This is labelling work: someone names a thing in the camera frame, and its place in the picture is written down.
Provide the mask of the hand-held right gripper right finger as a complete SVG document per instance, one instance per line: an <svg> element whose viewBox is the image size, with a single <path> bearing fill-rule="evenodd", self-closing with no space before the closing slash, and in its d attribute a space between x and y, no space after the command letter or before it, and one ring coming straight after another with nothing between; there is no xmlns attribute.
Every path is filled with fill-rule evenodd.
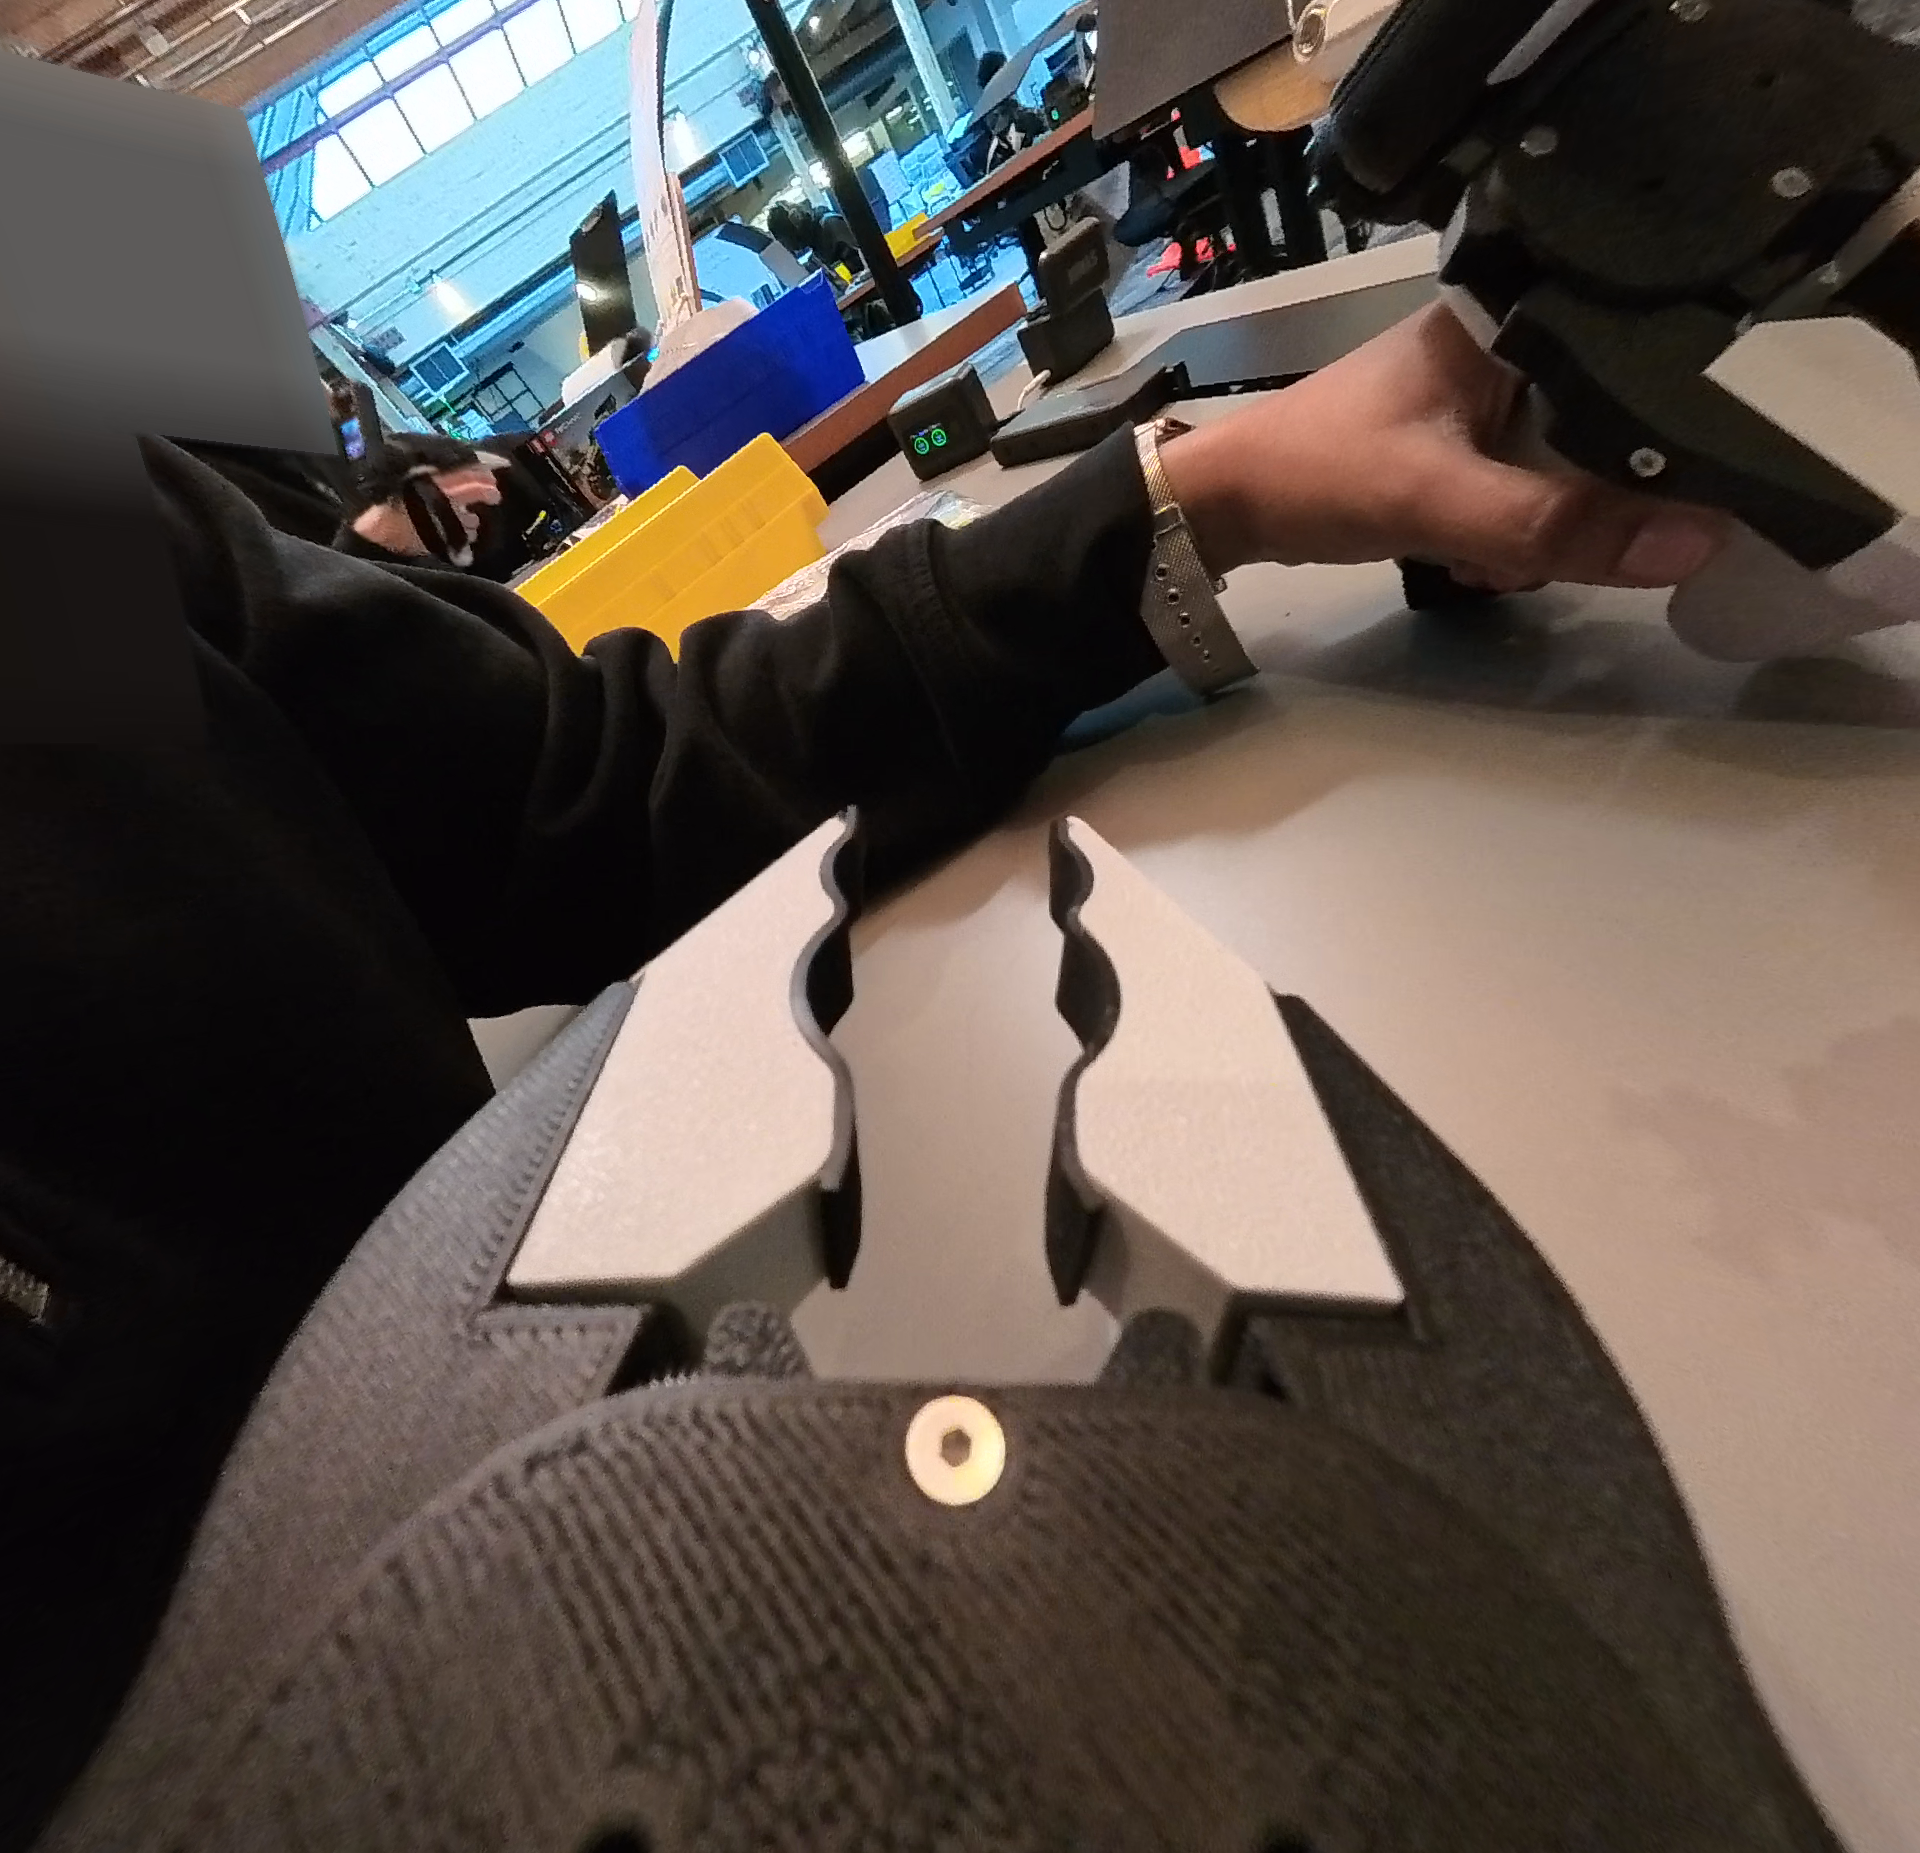
<svg viewBox="0 0 1920 1853"><path fill-rule="evenodd" d="M1077 1042L1044 1193L1058 1305L1185 1319L1398 1317L1404 1282L1280 997L1090 823L1047 834L1054 1008Z"/></svg>

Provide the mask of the person's black clothing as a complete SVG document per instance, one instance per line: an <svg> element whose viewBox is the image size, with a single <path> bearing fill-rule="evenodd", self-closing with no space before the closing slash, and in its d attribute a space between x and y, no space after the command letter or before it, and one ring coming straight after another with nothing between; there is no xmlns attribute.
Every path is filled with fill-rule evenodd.
<svg viewBox="0 0 1920 1853"><path fill-rule="evenodd" d="M5 746L5 1849L75 1786L302 1312L642 952L674 663L139 443L202 733Z"/></svg>

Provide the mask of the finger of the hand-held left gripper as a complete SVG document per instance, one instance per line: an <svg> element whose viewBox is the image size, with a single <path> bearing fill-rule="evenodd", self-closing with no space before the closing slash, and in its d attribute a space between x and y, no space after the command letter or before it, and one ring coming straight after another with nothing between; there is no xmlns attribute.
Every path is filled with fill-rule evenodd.
<svg viewBox="0 0 1920 1853"><path fill-rule="evenodd" d="M1917 325L1917 175L1914 171L1860 229L1811 264L1743 327L1852 318L1870 327Z"/></svg>
<svg viewBox="0 0 1920 1853"><path fill-rule="evenodd" d="M1853 318L1761 321L1706 376L1893 507L1917 511L1917 370Z"/></svg>

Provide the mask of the black charger cube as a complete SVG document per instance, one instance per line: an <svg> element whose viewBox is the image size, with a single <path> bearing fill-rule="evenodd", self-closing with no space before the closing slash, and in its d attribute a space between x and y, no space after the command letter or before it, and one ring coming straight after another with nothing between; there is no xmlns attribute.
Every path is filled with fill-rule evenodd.
<svg viewBox="0 0 1920 1853"><path fill-rule="evenodd" d="M991 453L1001 416L977 365L958 363L900 394L886 411L906 468L919 482L940 478Z"/></svg>

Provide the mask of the black device box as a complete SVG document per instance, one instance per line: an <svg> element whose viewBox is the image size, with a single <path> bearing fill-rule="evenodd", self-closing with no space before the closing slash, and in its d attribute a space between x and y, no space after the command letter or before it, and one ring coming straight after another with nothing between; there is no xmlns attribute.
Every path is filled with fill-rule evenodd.
<svg viewBox="0 0 1920 1853"><path fill-rule="evenodd" d="M1038 304L1018 327L1032 376L1057 386L1113 344L1110 278L1108 236L1095 216L1044 250L1035 269Z"/></svg>

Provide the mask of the grey table with brown edge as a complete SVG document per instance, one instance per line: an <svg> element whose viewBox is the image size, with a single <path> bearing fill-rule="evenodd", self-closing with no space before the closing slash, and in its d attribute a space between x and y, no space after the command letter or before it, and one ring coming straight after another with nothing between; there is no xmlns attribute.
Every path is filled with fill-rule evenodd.
<svg viewBox="0 0 1920 1853"><path fill-rule="evenodd" d="M793 462L833 501L895 456L889 412L895 402L940 376L1018 327L1024 290L1018 282L923 315L858 342L858 379L850 394L783 439Z"/></svg>

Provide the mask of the white curved board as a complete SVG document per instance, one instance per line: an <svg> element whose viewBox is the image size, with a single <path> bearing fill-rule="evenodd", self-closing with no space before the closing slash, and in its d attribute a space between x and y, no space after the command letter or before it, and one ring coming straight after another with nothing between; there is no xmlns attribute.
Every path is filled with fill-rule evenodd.
<svg viewBox="0 0 1920 1853"><path fill-rule="evenodd" d="M673 0L637 0L629 20L629 159L639 250L658 308L660 351L682 347L703 311L677 175L666 160L665 58Z"/></svg>

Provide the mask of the black steel column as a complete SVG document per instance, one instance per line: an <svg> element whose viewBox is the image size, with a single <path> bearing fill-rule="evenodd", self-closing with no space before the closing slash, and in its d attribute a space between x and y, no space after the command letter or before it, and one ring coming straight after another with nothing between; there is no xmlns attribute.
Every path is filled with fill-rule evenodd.
<svg viewBox="0 0 1920 1853"><path fill-rule="evenodd" d="M773 60L780 87L789 100L793 112L799 119L802 137L807 139L807 148L826 165L832 199L851 229L881 301L886 306L895 329L918 321L925 314L925 304L898 266L898 260L884 240L884 231L858 185L851 160L848 160L840 137L820 95L820 86L780 1L746 0L746 6L762 46Z"/></svg>

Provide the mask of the silver mesh wristwatch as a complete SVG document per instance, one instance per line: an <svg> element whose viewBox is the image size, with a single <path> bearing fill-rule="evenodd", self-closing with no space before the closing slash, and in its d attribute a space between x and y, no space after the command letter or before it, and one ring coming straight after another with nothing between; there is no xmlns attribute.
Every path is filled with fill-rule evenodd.
<svg viewBox="0 0 1920 1853"><path fill-rule="evenodd" d="M1223 579L1205 566L1188 515L1162 466L1162 443L1188 425L1156 416L1132 428L1149 509L1149 552L1140 579L1140 620L1164 667L1200 698L1245 685L1258 673L1223 611Z"/></svg>

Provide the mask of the yellow storage bin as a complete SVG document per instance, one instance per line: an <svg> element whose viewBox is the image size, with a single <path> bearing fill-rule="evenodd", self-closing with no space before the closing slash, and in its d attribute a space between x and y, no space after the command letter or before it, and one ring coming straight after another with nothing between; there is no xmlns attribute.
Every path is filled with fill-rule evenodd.
<svg viewBox="0 0 1920 1853"><path fill-rule="evenodd" d="M516 593L575 651L635 627L674 653L695 622L747 608L811 564L826 520L819 488L762 434L703 477L671 469Z"/></svg>

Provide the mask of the dark grey screen panel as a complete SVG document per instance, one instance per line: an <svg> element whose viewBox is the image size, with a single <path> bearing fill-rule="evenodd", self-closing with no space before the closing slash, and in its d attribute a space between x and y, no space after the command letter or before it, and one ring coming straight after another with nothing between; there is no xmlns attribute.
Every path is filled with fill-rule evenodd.
<svg viewBox="0 0 1920 1853"><path fill-rule="evenodd" d="M1309 0L1097 0L1097 139L1154 127L1188 97L1290 38Z"/></svg>

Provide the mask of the blue storage bin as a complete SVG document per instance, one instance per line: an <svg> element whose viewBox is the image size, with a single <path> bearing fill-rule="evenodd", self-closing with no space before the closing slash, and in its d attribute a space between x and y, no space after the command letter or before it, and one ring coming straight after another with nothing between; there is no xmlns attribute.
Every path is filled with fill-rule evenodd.
<svg viewBox="0 0 1920 1853"><path fill-rule="evenodd" d="M726 301L674 369L658 363L635 398L594 430L622 497L639 497L673 469L712 471L756 436L783 440L865 386L853 340L826 276L773 304Z"/></svg>

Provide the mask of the person's left hand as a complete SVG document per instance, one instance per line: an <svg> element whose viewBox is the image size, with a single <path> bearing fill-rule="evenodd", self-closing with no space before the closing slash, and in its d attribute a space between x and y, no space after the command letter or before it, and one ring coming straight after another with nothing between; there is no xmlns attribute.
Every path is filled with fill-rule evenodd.
<svg viewBox="0 0 1920 1853"><path fill-rule="evenodd" d="M1465 586L1673 589L1728 523L1518 459L1524 382L1444 304L1162 445L1212 572L1423 560Z"/></svg>

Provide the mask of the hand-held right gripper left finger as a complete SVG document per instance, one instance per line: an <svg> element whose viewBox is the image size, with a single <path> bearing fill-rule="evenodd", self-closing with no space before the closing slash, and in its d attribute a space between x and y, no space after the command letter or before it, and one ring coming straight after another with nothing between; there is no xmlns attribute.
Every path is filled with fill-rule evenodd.
<svg viewBox="0 0 1920 1853"><path fill-rule="evenodd" d="M508 1271L523 1303L727 1305L846 1290L862 1238L851 1006L853 809L647 961Z"/></svg>

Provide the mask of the clear bag of bricks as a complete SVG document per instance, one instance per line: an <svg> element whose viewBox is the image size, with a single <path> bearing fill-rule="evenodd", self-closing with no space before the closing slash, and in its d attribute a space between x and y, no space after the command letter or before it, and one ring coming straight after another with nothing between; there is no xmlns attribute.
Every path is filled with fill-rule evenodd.
<svg viewBox="0 0 1920 1853"><path fill-rule="evenodd" d="M976 523L985 513L987 507L979 501L953 492L925 492L913 497L878 518L876 525L865 528L843 544L829 547L823 556L789 574L778 586L762 595L754 603L754 608L765 611L773 617L793 617L823 598L832 568L846 556L870 552L886 533L906 525L934 523L958 529Z"/></svg>

